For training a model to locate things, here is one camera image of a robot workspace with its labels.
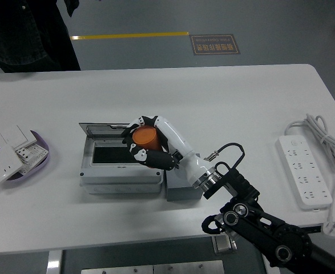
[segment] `purple bowl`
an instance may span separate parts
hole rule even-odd
[[[37,139],[37,141],[35,142],[35,144],[37,144],[37,145],[43,147],[44,149],[46,149],[48,151],[48,155],[47,155],[47,157],[42,162],[40,162],[37,165],[37,167],[33,168],[27,174],[22,175],[20,172],[17,172],[13,176],[11,176],[10,178],[8,178],[7,181],[10,181],[10,182],[13,182],[13,183],[21,182],[22,180],[25,180],[26,178],[28,178],[32,174],[36,173],[38,170],[40,170],[42,167],[44,167],[48,163],[48,161],[49,161],[49,147],[48,147],[47,143],[35,131],[31,130],[31,133],[33,133],[34,137]]]

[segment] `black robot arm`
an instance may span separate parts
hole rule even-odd
[[[335,257],[314,245],[300,227],[267,214],[259,206],[259,192],[231,168],[205,193],[209,199],[220,187],[236,191],[229,203],[203,222],[206,233],[235,231],[250,241],[268,259],[272,267],[285,267],[294,273],[335,273]],[[217,229],[210,229],[215,222]]]

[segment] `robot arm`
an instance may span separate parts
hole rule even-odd
[[[133,142],[132,134],[141,126],[156,128],[166,152],[145,150]],[[171,170],[178,165],[179,168],[185,169],[188,182],[195,188],[200,187],[207,190],[219,178],[213,165],[196,156],[196,152],[182,135],[161,116],[141,116],[128,125],[122,137],[139,163],[164,170]]]
[[[146,151],[133,143],[131,135],[138,127],[148,125],[157,129],[162,146],[166,152]],[[236,169],[244,157],[244,150],[236,143],[227,144],[205,159],[196,156],[186,140],[164,118],[142,116],[133,121],[122,133],[136,160],[149,167],[159,167],[170,170],[183,167],[189,183],[204,191],[204,197],[209,199],[221,187],[226,188],[233,198],[220,209],[217,215],[207,217],[202,223],[206,233],[218,234],[233,232],[250,241],[268,259],[272,267],[285,267],[294,273],[335,273],[335,257],[314,245],[308,234],[300,227],[287,224],[264,210],[258,204],[259,191],[255,189]],[[217,165],[210,161],[218,156],[227,146],[235,145],[242,151],[241,158],[228,172],[221,174]],[[215,223],[217,228],[209,227]]]

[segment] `gray block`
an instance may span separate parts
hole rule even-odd
[[[199,200],[203,191],[201,189],[194,189],[184,179],[181,170],[166,171],[166,199],[168,202],[181,200]]]

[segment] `white cable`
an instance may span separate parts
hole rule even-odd
[[[328,134],[327,131],[327,124],[324,118],[319,115],[316,118],[313,116],[307,114],[306,119],[301,121],[295,121],[293,123],[290,123],[286,129],[284,134],[287,135],[288,131],[292,127],[307,127],[310,129],[314,137],[318,140],[320,145],[322,145],[323,149],[325,150],[330,162],[332,163],[332,166],[335,170],[335,138],[333,138],[331,135]],[[332,191],[332,204],[329,208],[328,212],[328,220],[324,223],[322,226],[322,231],[324,234],[330,237],[335,237],[335,224],[333,222],[333,204],[334,204],[334,198],[335,198],[335,182],[333,186]]]

